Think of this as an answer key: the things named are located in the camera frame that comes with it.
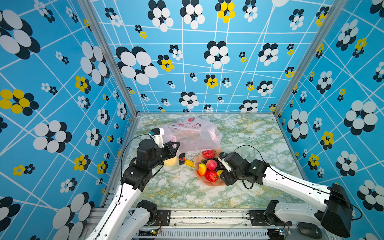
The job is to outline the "pink peach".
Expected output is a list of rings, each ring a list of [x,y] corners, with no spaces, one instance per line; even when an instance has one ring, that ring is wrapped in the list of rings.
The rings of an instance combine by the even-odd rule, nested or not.
[[[206,166],[209,171],[215,171],[218,167],[218,163],[214,159],[210,159],[207,161]]]

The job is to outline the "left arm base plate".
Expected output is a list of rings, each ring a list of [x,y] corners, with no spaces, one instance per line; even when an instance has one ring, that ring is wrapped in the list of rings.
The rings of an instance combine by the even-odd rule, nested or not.
[[[137,224],[137,223],[143,223],[144,220],[147,220],[147,222],[144,224],[144,226],[169,226],[170,225],[170,218],[171,218],[171,211],[170,210],[156,210],[156,211],[150,211],[144,208],[136,208],[131,212],[131,215],[129,215],[128,220],[126,223],[129,224]]]

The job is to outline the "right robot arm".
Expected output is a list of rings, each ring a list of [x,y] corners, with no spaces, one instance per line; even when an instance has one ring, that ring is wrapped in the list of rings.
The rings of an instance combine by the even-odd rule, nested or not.
[[[220,178],[227,186],[237,181],[247,181],[281,190],[305,202],[303,205],[291,205],[270,201],[265,216],[271,225],[275,225],[276,221],[304,222],[322,226],[342,238],[351,236],[353,205],[342,186],[332,184],[327,187],[310,183],[262,160],[249,162],[235,152],[228,155],[221,152],[218,159],[225,167]]]

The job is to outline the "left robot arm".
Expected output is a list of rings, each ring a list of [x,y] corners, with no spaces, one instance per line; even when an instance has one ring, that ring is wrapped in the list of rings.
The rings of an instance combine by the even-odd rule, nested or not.
[[[134,202],[154,177],[154,168],[176,156],[180,142],[159,143],[145,139],[139,143],[137,156],[123,173],[121,185],[103,217],[88,236],[89,240],[131,240],[144,225],[153,222],[156,205],[145,202],[126,220]]]

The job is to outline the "orange yellow mango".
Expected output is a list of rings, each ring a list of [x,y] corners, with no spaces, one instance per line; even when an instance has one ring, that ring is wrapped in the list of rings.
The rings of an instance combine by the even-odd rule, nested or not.
[[[222,174],[223,172],[224,172],[223,170],[218,170],[218,171],[217,171],[217,175],[218,175],[218,177],[220,177],[221,174]]]

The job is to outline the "pink plastic bag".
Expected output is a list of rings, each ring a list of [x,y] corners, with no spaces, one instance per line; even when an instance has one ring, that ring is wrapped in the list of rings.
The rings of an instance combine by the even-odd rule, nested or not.
[[[217,149],[223,137],[215,124],[198,117],[163,125],[160,128],[165,132],[163,135],[165,143],[180,142],[177,155]]]

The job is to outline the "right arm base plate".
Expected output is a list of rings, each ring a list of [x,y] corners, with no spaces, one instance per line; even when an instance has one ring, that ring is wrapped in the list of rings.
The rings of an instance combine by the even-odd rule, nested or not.
[[[291,227],[292,222],[283,222],[275,214],[265,214],[265,210],[250,210],[246,213],[246,219],[253,227]]]

